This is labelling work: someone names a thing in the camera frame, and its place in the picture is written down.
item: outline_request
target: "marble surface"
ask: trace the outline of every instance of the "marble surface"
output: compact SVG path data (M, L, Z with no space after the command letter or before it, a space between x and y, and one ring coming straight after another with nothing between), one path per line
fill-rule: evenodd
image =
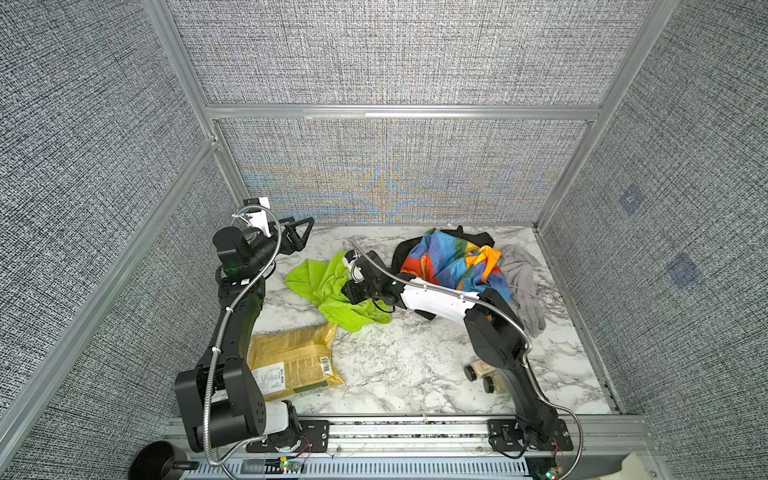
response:
M278 257L266 282L266 299L254 333L273 333L326 322L317 308L285 285L285 275L305 259L330 260L351 249L350 237L376 251L389 265L403 240L423 235L424 226L315 227L304 251ZM582 414L610 413L587 354L558 295L544 257L529 227L466 227L487 231L496 247L515 243L541 263L535 269L547 327L534 339L529 355L548 398ZM469 382L463 366L474 358L464 326L440 317L429 321L397 310L388 325L372 324L360 332L339 328L333 362L346 385L290 397L307 413L507 413L515 406L507 394L488 394L480 381Z

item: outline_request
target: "yellow bag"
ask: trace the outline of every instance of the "yellow bag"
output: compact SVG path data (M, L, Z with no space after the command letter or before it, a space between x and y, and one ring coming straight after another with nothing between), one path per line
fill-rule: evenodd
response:
M344 385L333 365L335 323L272 335L254 335L248 366L266 401L321 386Z

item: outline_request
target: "green towel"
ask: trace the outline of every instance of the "green towel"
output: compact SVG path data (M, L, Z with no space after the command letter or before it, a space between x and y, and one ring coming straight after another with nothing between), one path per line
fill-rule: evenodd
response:
M392 322L392 316L377 309L371 299L352 305L341 293L341 287L349 280L349 270L343 262L345 253L338 252L330 263L305 261L286 276L286 285L316 305L329 322L347 332L359 332L374 322Z

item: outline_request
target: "gray fabric wall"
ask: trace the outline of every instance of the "gray fabric wall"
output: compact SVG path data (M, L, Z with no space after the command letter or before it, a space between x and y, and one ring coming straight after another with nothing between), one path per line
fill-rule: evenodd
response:
M599 104L652 0L168 0L212 103Z
M227 120L252 196L326 222L533 222L583 121Z
M219 314L211 238L234 204L209 160L3 480L126 478L178 416L174 380L202 355Z
M139 0L0 7L0 412L203 136ZM177 415L233 202L208 161L3 478L124 478Z
M210 103L602 102L653 0L167 0ZM532 222L577 122L225 121L251 195L321 222Z
M766 58L764 2L683 0L543 233L678 479L768 468Z
M139 0L0 8L0 414L202 140Z

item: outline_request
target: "mounting plate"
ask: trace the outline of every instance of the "mounting plate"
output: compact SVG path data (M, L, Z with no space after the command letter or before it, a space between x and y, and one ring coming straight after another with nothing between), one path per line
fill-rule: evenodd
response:
M328 431L330 423L328 420L300 420L301 432L309 437L312 453L324 453L328 451ZM287 452L286 455L295 455L301 452L306 446L306 440L300 439L301 445L294 452ZM277 453L277 449L270 443L270 440L263 442L249 443L245 447L248 453Z
M523 431L518 428L516 419L488 420L488 443L496 447L500 452L520 452L523 446ZM558 449L562 452L571 452L574 443L571 441L565 420L558 419L554 424L554 439L550 445L545 445L541 450L554 451L554 443L558 443Z

